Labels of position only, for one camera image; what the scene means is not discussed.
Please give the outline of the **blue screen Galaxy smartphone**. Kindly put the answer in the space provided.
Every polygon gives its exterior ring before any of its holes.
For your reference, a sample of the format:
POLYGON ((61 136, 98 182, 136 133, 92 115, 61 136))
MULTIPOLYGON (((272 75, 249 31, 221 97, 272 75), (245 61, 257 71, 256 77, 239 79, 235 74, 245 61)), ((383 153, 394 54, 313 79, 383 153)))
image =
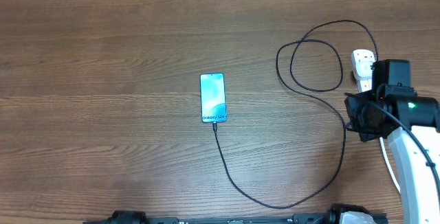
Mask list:
POLYGON ((200 75, 200 93, 202 122, 226 122, 227 107, 224 74, 200 75))

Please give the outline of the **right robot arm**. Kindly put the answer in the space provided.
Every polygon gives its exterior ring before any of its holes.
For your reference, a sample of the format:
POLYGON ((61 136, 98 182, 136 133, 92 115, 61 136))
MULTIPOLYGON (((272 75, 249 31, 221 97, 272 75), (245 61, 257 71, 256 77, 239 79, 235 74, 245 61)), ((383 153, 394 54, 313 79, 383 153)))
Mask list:
POLYGON ((405 223, 439 222, 439 103, 417 95, 407 60, 371 66, 372 88, 346 94, 348 129, 361 141, 383 137, 397 169, 405 223))

